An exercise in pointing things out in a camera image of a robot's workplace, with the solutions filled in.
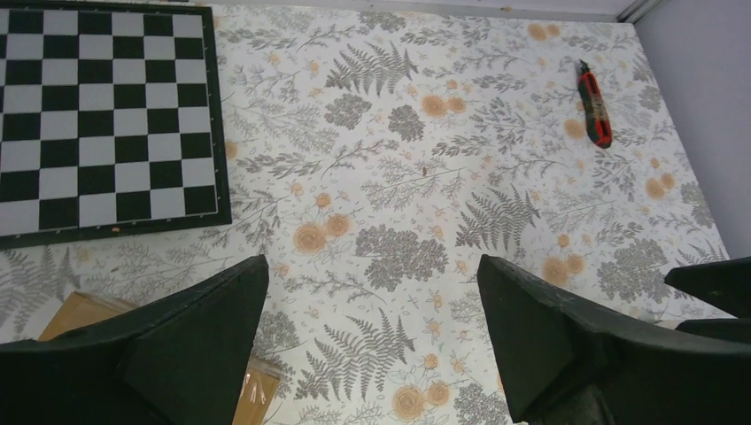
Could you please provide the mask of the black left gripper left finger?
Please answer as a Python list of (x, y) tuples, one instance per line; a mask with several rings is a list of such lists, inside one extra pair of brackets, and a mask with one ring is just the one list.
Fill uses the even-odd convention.
[(269, 284), (238, 262), (49, 341), (1, 347), (4, 424), (230, 424)]

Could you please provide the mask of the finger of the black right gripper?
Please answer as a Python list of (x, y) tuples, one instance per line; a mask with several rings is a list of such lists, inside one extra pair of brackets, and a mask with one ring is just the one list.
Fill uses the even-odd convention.
[(750, 344), (750, 319), (704, 319), (682, 321), (676, 330), (724, 341)]
[(665, 283), (737, 318), (750, 318), (749, 257), (676, 267)]

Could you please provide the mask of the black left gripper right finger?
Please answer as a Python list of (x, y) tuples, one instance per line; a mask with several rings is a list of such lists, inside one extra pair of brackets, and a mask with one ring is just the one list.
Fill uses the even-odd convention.
[(477, 282), (514, 421), (749, 423), (750, 344), (633, 318), (498, 257)]

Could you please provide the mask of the brown cardboard express box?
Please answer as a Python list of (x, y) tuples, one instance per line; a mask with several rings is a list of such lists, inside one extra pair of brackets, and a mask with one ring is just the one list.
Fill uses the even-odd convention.
[[(47, 324), (39, 341), (135, 310), (138, 305), (116, 297), (74, 291)], [(279, 387), (281, 377), (274, 365), (250, 358), (236, 406), (233, 424), (261, 424)]]

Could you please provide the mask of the red black utility knife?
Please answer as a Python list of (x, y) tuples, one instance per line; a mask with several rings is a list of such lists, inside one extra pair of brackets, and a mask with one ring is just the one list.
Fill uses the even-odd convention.
[(583, 60), (577, 65), (577, 90), (585, 111), (586, 133), (590, 140), (601, 149), (608, 149), (612, 143), (612, 129), (599, 84), (589, 65)]

